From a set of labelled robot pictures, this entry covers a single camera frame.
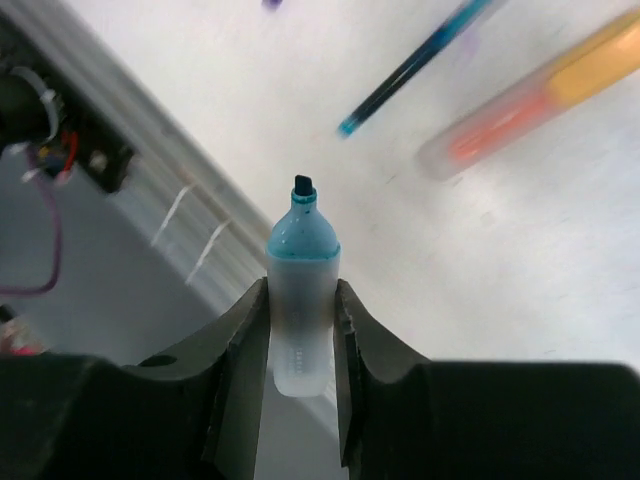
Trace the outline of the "orange pink highlighter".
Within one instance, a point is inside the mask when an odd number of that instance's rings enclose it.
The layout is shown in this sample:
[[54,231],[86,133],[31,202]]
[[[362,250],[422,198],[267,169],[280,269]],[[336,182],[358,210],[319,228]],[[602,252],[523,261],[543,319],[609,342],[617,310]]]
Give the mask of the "orange pink highlighter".
[[449,179],[638,69],[635,7],[425,142],[416,163]]

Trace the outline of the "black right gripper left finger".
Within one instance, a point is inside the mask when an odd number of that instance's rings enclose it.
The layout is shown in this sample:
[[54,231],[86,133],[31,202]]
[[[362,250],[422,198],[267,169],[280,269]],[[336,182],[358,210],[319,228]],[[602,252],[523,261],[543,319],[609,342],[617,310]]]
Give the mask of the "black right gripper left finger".
[[5,479],[250,479],[269,347],[264,280],[136,366],[1,359]]

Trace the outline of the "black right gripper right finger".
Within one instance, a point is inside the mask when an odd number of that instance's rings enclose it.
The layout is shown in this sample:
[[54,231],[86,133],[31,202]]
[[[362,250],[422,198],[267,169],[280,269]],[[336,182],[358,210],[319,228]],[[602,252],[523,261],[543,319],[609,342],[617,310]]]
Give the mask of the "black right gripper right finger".
[[345,281],[334,352],[340,457],[353,479],[639,475],[639,376],[628,366],[429,359]]

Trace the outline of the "blue highlighter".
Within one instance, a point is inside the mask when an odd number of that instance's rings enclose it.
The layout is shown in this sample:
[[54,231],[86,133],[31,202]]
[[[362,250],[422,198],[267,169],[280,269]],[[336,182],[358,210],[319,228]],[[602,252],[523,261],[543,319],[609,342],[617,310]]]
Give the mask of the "blue highlighter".
[[341,246],[310,177],[295,177],[290,199],[266,245],[270,355],[282,395],[316,397],[330,379]]

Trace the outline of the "teal thin pen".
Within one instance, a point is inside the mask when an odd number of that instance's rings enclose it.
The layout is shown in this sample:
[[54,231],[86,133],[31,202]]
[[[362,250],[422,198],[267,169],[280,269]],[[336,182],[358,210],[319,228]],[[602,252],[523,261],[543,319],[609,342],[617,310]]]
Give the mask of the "teal thin pen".
[[338,134],[351,136],[374,115],[409,80],[444,51],[471,25],[489,18],[505,1],[464,1],[411,55],[409,55],[356,109],[338,126]]

